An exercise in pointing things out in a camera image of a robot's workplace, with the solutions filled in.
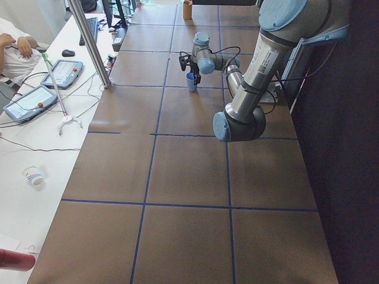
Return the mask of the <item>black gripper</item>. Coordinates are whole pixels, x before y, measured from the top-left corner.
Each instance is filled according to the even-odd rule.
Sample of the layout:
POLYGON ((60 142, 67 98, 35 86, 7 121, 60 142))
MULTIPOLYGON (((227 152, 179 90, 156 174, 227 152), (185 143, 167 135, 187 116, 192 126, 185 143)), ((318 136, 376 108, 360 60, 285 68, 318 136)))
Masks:
POLYGON ((190 72, 192 73, 191 74, 191 84, 192 85, 200 84, 201 75, 200 75, 200 70, 198 68, 197 63, 196 62, 190 62, 189 65, 190 65, 190 72))

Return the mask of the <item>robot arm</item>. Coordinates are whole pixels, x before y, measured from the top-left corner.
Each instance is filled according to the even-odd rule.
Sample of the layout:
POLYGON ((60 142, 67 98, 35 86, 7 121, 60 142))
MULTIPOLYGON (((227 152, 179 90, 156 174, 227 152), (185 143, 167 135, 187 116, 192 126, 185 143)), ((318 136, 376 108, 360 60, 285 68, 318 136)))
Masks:
POLYGON ((342 38, 349 26, 351 1, 263 1, 255 51, 245 73, 235 56, 216 55, 207 33, 193 39, 188 63, 195 83, 201 75, 224 72, 233 96, 213 118, 214 135, 222 142, 250 141, 262 135, 265 114, 258 105, 285 54, 301 39, 307 44, 342 38))

